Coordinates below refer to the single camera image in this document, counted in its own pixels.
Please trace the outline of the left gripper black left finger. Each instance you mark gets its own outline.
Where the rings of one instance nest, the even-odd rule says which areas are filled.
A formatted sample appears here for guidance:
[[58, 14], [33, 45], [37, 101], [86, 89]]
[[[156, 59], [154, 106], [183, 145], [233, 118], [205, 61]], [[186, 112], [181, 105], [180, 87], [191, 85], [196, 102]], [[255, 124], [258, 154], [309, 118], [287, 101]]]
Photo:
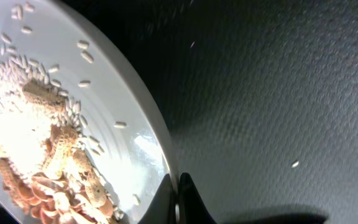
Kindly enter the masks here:
[[176, 193], [166, 174], [139, 224], [176, 224], [175, 204]]

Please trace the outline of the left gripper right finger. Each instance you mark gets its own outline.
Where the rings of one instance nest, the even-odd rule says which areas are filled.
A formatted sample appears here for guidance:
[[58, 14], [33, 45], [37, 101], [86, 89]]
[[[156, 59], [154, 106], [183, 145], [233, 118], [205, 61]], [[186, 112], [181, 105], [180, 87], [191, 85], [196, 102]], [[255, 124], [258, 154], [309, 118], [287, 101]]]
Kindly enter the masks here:
[[216, 224], [209, 214], [191, 175], [184, 172], [178, 186], [180, 224]]

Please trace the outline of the grey plate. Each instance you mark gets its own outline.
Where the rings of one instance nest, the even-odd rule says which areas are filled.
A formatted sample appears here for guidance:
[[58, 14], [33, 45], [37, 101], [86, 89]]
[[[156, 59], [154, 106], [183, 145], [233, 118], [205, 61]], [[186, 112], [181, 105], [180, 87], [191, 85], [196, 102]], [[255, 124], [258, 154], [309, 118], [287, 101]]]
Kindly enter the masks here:
[[34, 11], [11, 16], [17, 1], [0, 1], [0, 34], [20, 54], [49, 68], [64, 90], [81, 102], [84, 132], [104, 152], [90, 154], [106, 190], [124, 212], [124, 223], [139, 223], [162, 179], [177, 191], [172, 142], [163, 117], [136, 70], [89, 20], [61, 1], [33, 1]]

